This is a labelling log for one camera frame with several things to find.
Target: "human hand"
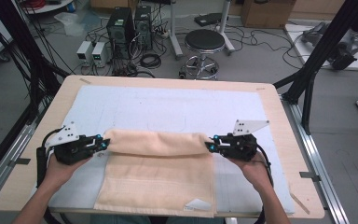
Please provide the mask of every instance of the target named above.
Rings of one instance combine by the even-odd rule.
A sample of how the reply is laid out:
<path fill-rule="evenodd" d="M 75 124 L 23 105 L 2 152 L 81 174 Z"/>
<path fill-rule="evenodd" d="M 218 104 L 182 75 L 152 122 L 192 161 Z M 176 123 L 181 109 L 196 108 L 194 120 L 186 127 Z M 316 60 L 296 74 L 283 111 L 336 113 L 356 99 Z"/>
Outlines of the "human hand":
<path fill-rule="evenodd" d="M 56 156 L 51 154 L 48 160 L 48 169 L 46 170 L 45 179 L 42 185 L 48 186 L 50 189 L 57 191 L 60 187 L 65 184 L 75 172 L 77 168 L 89 161 L 91 158 L 83 161 L 78 161 L 72 165 L 66 165 L 57 161 Z"/>
<path fill-rule="evenodd" d="M 240 167 L 243 175 L 254 186 L 255 190 L 260 192 L 264 188 L 272 188 L 267 173 L 267 165 L 260 152 L 257 152 L 250 161 L 228 160 Z"/>

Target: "beige towel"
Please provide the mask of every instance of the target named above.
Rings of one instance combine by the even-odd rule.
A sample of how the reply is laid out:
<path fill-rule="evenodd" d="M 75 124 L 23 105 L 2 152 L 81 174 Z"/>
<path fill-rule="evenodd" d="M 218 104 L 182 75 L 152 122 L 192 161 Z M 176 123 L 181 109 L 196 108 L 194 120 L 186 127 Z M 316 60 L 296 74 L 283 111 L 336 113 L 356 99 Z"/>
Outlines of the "beige towel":
<path fill-rule="evenodd" d="M 95 209 L 129 214 L 213 217 L 213 159 L 202 133 L 109 130 L 105 178 Z M 193 200 L 211 207 L 186 207 Z"/>

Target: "white bracket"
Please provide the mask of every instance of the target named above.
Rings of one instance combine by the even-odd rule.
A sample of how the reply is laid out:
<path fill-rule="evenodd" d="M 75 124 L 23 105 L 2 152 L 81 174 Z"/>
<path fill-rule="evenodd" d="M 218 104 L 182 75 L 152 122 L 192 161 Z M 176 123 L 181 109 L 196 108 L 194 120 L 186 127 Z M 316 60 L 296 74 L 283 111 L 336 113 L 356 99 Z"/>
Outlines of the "white bracket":
<path fill-rule="evenodd" d="M 79 139 L 77 128 L 72 121 L 68 125 L 63 125 L 62 130 L 56 133 L 49 141 L 46 142 L 45 147 L 54 147 L 57 145 L 74 142 Z"/>
<path fill-rule="evenodd" d="M 269 125 L 269 120 L 245 120 L 237 119 L 234 125 L 234 131 L 232 135 L 246 135 L 254 133 L 257 130 L 260 130 Z"/>

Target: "stool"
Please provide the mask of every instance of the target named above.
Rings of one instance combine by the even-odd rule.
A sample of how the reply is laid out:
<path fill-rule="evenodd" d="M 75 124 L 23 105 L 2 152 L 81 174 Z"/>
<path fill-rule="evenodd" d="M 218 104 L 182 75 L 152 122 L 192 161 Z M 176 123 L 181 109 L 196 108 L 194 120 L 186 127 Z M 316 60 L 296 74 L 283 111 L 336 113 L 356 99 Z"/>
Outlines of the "stool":
<path fill-rule="evenodd" d="M 180 78 L 185 78 L 186 74 L 195 79 L 217 79 L 219 64 L 207 57 L 207 54 L 213 54 L 221 51 L 225 47 L 225 38 L 219 33 L 211 30 L 195 30 L 188 33 L 185 37 L 186 47 L 192 51 L 198 52 L 200 56 L 193 56 L 188 59 L 179 73 Z"/>

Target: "forearm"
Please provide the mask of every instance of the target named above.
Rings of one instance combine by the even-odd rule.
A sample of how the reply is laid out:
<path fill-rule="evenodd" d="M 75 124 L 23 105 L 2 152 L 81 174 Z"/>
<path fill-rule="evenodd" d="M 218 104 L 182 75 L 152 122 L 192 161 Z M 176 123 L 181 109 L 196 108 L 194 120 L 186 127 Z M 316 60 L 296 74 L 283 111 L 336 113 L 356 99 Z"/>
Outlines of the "forearm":
<path fill-rule="evenodd" d="M 284 212 L 281 202 L 279 201 L 274 189 L 272 187 L 263 188 L 259 190 L 261 200 L 264 205 L 264 212 L 268 224 L 290 223 L 289 218 Z"/>
<path fill-rule="evenodd" d="M 41 223 L 48 201 L 56 191 L 56 188 L 43 183 L 12 223 Z"/>

